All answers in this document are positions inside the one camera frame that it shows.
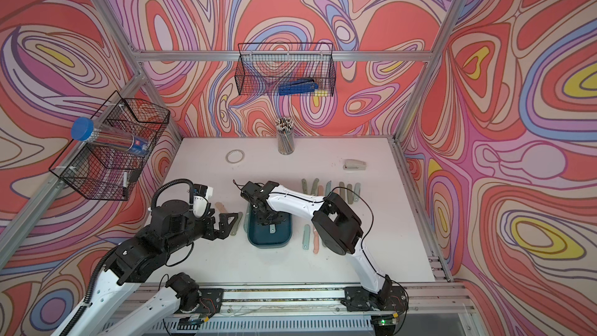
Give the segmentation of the olive knife tray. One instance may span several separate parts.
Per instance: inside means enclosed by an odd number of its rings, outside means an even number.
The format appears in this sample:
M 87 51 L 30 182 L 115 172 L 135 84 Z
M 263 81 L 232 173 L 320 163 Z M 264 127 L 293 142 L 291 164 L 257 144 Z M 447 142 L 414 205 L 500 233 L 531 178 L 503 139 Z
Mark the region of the olive knife tray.
M 242 212 L 238 212 L 236 214 L 236 218 L 235 218 L 233 227 L 231 228 L 231 231 L 230 231 L 230 235 L 231 236 L 236 236 L 236 234 L 238 233 L 239 227 L 240 227 L 240 225 L 242 223 L 242 220 L 243 220 L 243 213 Z

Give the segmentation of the teal knife row end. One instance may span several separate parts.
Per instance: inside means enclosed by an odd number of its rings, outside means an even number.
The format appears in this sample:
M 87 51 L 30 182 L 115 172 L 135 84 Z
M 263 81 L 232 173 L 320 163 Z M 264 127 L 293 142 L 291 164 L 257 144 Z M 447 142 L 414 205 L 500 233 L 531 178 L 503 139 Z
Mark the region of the teal knife row end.
M 361 193 L 361 187 L 362 185 L 360 183 L 356 183 L 354 185 L 354 201 L 355 202 L 359 202 L 360 201 L 360 193 Z

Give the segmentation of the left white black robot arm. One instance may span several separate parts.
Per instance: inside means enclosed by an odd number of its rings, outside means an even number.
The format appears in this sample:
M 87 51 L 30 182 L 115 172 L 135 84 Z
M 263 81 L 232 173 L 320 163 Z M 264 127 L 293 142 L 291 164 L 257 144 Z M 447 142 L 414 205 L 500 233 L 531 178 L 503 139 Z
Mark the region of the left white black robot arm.
M 110 249 L 93 269 L 83 300 L 54 331 L 56 335 L 97 335 L 127 298 L 172 254 L 193 248 L 196 240 L 224 240 L 239 216 L 217 214 L 213 189 L 192 180 L 171 180 L 150 203 L 151 221 L 132 238 Z

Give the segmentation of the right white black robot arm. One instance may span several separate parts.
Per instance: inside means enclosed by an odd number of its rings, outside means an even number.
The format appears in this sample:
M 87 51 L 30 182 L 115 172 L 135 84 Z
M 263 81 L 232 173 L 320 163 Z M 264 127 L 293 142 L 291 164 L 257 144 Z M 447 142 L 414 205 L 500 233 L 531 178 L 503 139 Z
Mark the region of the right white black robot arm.
M 239 189 L 259 224 L 278 224 L 286 214 L 308 219 L 326 247 L 348 259 L 360 281 L 359 287 L 345 289 L 343 305 L 349 311 L 384 310 L 390 305 L 393 281 L 370 258 L 362 221 L 339 194 L 307 195 L 273 181 L 248 182 Z

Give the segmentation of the dark teal storage tray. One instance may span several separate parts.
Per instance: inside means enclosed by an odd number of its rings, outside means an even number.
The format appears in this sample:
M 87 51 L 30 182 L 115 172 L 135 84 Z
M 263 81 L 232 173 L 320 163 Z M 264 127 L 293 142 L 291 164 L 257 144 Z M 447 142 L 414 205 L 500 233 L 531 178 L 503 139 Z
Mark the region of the dark teal storage tray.
M 251 245 L 260 249 L 285 247 L 292 238 L 292 216 L 283 213 L 285 220 L 280 224 L 261 225 L 252 205 L 247 208 L 247 239 Z

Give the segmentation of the masking tape roll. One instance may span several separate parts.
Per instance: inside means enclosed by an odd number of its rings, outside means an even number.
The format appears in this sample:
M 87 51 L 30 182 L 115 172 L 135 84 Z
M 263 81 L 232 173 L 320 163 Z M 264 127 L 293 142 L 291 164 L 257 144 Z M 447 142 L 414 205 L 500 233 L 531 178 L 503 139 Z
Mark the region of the masking tape roll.
M 236 165 L 242 163 L 246 157 L 246 154 L 242 149 L 232 149 L 225 155 L 225 161 L 228 164 Z

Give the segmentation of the clear pencil cup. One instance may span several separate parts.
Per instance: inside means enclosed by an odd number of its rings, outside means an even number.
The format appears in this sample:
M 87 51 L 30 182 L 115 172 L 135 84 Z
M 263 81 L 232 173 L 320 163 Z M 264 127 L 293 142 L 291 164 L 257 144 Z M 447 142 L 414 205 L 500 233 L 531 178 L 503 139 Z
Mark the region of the clear pencil cup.
M 290 155 L 295 150 L 294 145 L 294 122 L 292 118 L 278 118 L 276 121 L 278 152 L 282 155 Z

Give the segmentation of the small white stapler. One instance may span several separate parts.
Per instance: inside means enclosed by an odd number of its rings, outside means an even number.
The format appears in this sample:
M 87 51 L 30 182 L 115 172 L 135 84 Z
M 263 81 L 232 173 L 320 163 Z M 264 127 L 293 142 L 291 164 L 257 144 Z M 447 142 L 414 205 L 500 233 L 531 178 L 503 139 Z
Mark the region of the small white stapler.
M 343 165 L 343 169 L 348 172 L 365 171 L 366 168 L 366 162 L 354 159 L 346 159 Z

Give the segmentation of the black marker in basket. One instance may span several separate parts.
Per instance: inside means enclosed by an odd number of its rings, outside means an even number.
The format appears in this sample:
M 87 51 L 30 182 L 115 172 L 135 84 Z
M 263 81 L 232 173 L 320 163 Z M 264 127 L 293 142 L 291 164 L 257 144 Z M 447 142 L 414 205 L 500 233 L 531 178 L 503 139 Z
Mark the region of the black marker in basket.
M 128 197 L 128 175 L 126 171 L 122 174 L 122 196 L 123 198 Z

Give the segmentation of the blue tool in basket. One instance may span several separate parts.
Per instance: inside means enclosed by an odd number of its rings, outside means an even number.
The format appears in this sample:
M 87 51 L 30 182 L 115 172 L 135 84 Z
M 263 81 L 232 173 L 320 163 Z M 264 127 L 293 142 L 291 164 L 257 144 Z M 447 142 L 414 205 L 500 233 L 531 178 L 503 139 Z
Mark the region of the blue tool in basket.
M 280 96 L 309 94 L 314 93 L 318 89 L 319 84 L 315 79 L 298 79 L 280 85 L 280 87 L 278 87 L 278 94 Z

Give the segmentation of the blue capped clear tube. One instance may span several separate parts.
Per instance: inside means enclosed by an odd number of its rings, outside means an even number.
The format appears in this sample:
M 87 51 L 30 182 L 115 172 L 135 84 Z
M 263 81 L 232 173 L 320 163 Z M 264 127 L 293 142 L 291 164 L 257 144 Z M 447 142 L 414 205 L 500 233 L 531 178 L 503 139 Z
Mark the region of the blue capped clear tube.
M 146 156 L 149 153 L 149 143 L 144 138 L 89 118 L 74 121 L 71 137 L 76 141 L 109 147 L 134 156 Z

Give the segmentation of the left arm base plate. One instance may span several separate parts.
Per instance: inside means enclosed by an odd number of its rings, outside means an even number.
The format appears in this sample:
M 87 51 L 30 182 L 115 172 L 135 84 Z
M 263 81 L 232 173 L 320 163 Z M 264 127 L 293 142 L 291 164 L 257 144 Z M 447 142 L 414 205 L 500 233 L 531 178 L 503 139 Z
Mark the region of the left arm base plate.
M 191 291 L 174 293 L 180 301 L 177 313 L 213 316 L 221 310 L 224 289 L 191 289 Z

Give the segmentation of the aluminium rail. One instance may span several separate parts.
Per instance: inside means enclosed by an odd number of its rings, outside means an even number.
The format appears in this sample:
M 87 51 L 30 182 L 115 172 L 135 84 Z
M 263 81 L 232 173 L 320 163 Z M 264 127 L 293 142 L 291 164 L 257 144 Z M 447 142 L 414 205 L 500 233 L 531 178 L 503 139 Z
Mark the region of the aluminium rail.
M 387 306 L 376 307 L 373 295 L 353 284 L 323 285 L 203 285 L 202 289 L 222 289 L 223 294 L 202 303 L 212 310 L 220 306 L 222 316 L 248 315 L 347 315 L 383 314 L 408 307 L 410 314 L 466 313 L 475 306 L 462 285 L 450 282 L 407 283 L 393 286 Z

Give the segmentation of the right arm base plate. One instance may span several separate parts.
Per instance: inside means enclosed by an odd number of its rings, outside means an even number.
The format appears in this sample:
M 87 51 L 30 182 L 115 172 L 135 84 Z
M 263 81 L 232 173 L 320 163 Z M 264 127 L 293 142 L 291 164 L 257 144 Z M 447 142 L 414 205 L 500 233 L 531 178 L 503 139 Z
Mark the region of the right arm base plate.
M 382 294 L 370 292 L 359 286 L 345 287 L 340 303 L 349 312 L 391 311 L 402 314 L 409 308 L 407 293 L 401 286 L 391 286 Z

